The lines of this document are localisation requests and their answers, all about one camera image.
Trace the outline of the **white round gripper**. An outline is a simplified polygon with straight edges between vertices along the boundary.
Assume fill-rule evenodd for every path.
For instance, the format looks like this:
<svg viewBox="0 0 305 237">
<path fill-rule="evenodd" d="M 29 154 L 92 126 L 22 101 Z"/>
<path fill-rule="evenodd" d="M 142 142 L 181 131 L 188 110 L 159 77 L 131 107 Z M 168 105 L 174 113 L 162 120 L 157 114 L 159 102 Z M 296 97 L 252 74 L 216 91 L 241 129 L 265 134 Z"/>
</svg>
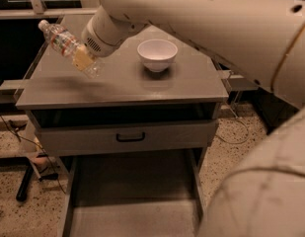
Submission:
<svg viewBox="0 0 305 237">
<path fill-rule="evenodd" d="M 110 56 L 128 38 L 138 33 L 138 24 L 117 20 L 100 6 L 82 31 L 84 44 L 76 47 L 72 63 L 78 70 L 83 71 L 95 62 L 92 54 L 97 57 Z"/>
</svg>

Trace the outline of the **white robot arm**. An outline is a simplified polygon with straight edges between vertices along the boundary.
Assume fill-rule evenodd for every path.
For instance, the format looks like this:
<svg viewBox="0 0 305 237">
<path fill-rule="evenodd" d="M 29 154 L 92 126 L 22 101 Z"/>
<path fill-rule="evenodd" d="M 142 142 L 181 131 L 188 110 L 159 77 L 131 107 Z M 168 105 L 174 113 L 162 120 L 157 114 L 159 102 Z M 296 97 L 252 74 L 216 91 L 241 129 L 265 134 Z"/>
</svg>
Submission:
<svg viewBox="0 0 305 237">
<path fill-rule="evenodd" d="M 197 237 L 305 237 L 305 1 L 100 0 L 82 40 L 105 57 L 146 25 L 298 110 L 224 179 Z"/>
</svg>

